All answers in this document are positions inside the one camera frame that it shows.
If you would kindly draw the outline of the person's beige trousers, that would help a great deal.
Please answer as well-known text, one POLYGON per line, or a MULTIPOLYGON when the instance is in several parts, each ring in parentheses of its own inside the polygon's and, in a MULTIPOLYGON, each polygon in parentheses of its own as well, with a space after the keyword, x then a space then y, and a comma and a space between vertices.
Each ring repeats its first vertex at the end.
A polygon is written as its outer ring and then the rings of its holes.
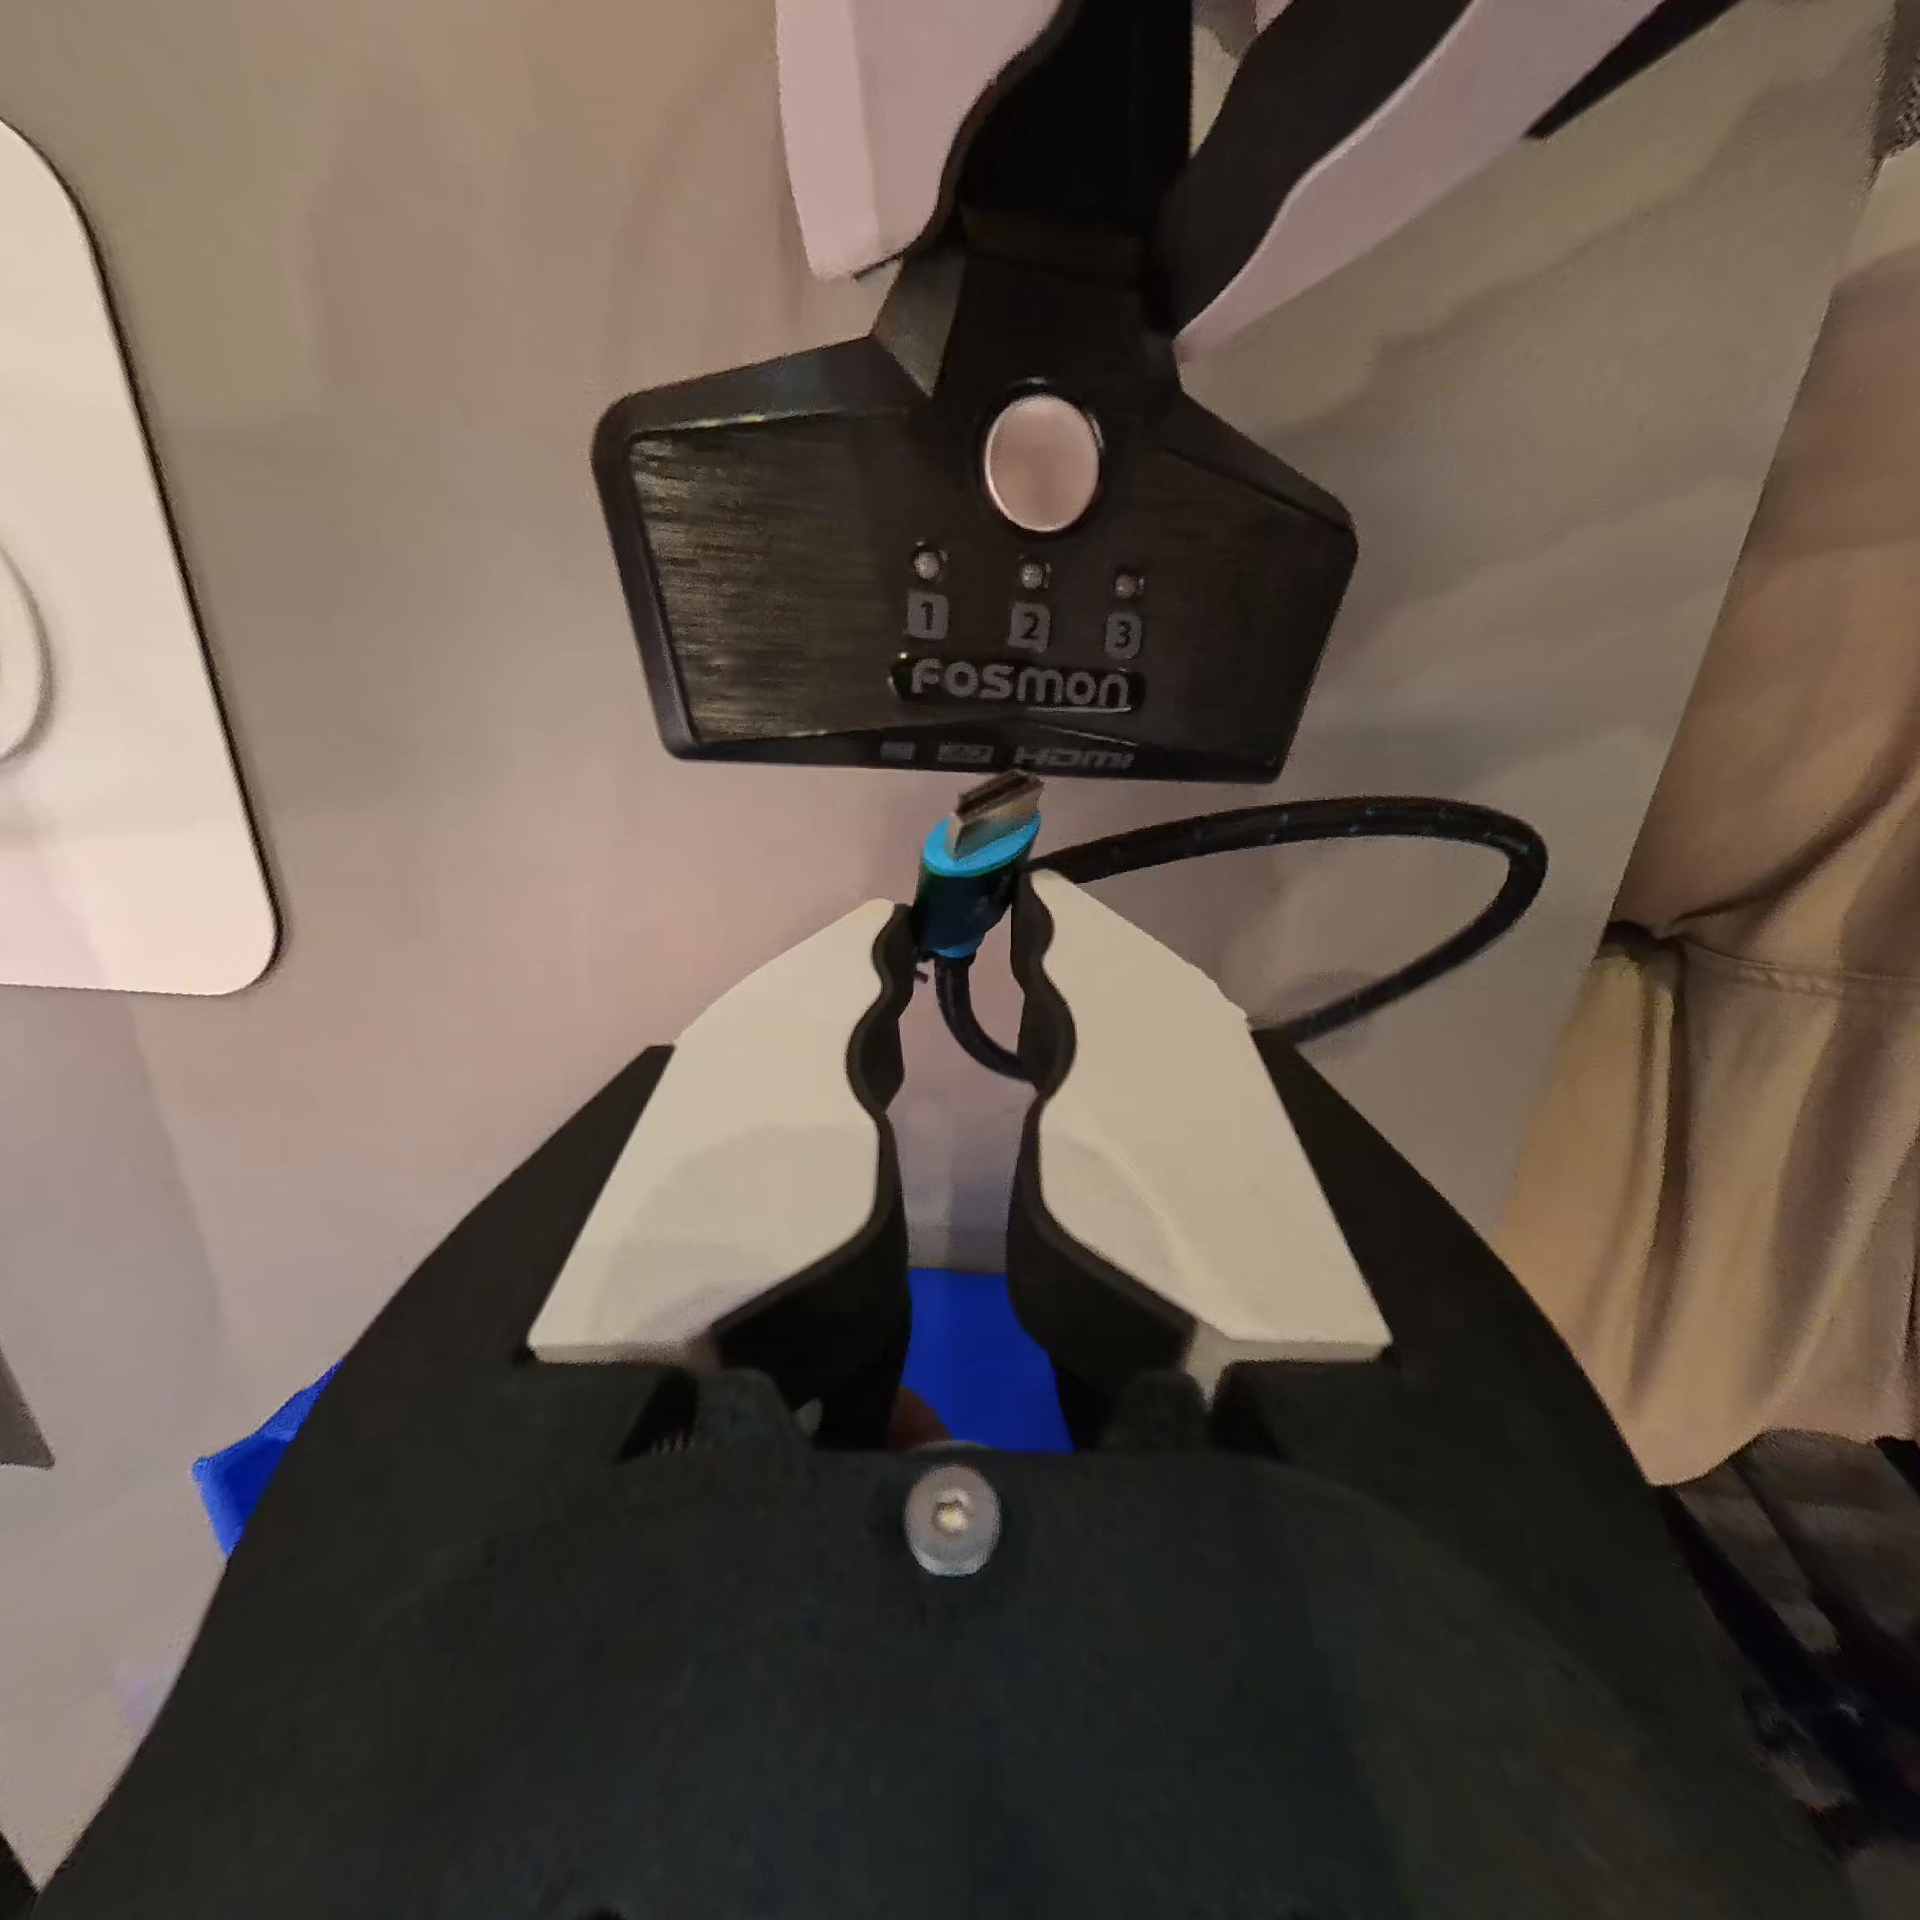
POLYGON ((1915 146, 1847 254, 1496 1241, 1656 1485, 1915 1437, 1915 146))

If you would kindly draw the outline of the black port switch box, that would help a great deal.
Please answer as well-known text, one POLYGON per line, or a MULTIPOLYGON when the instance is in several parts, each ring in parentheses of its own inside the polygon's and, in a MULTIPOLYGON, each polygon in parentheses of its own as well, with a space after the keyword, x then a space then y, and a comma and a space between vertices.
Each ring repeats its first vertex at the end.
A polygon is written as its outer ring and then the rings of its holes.
POLYGON ((871 332, 656 388, 590 466, 668 753, 1274 780, 1350 511, 1188 396, 1139 253, 965 221, 871 332))

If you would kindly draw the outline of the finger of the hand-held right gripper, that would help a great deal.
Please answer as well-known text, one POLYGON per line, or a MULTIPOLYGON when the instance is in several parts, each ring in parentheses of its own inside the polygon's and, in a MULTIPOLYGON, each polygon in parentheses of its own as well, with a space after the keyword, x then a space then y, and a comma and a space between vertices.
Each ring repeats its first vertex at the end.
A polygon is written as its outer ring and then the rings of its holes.
POLYGON ((781 138, 803 257, 824 283, 922 247, 980 115, 1067 2, 777 2, 781 138))
POLYGON ((1235 344, 1695 35, 1682 2, 1188 12, 1227 85, 1167 192, 1179 358, 1235 344))

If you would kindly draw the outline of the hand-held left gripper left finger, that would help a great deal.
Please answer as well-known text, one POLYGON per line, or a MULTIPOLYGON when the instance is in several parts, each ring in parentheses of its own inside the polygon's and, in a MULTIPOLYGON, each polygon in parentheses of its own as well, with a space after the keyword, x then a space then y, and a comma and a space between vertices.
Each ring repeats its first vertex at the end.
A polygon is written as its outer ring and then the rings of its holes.
POLYGON ((577 1229, 544 1364, 756 1370, 819 1440, 879 1442, 905 1367, 890 1103, 913 991, 902 906, 871 902, 686 1027, 577 1229))

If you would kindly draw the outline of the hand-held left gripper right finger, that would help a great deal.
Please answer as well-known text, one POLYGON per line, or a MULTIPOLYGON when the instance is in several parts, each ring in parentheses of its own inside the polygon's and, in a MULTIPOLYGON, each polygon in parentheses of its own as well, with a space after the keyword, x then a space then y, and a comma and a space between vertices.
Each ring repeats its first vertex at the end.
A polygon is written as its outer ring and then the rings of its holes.
POLYGON ((1067 878, 1019 884, 1009 1293, 1068 1428, 1149 1375, 1370 1364, 1387 1325, 1245 1013, 1067 878))

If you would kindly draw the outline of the black braided cable green plugs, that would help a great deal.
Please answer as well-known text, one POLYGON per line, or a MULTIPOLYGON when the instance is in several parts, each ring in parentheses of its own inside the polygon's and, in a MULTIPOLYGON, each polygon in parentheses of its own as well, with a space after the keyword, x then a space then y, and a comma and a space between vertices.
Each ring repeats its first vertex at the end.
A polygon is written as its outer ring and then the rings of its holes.
POLYGON ((1232 851, 1385 838, 1499 854, 1499 888, 1469 924, 1396 972, 1260 1030, 1260 1036, 1289 1043, 1350 1030, 1455 975, 1524 920, 1549 874, 1545 838, 1525 821, 1482 804, 1430 797, 1258 804, 1034 855, 1041 797, 1044 783, 1023 771, 997 775, 963 794, 952 816, 924 838, 910 909, 918 962, 930 970, 949 1034, 975 1066, 1013 1083, 1023 1083, 1026 1072, 1017 1054, 980 1027, 972 967, 986 935, 1013 909, 1017 880, 1028 869, 1095 884, 1232 851))

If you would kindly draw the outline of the blue plastic bin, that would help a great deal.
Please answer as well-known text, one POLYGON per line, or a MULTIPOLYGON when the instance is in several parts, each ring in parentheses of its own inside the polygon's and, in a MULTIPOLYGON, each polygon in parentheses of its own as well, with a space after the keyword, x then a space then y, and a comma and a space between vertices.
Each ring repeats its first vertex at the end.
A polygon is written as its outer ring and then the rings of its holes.
MULTIPOLYGON (((1068 1425, 1044 1350, 1022 1329, 996 1272, 911 1267, 913 1321, 902 1388, 961 1445, 1068 1452, 1068 1425)), ((230 1555, 306 1417, 338 1374, 330 1367, 253 1433, 189 1466, 218 1550, 230 1555)))

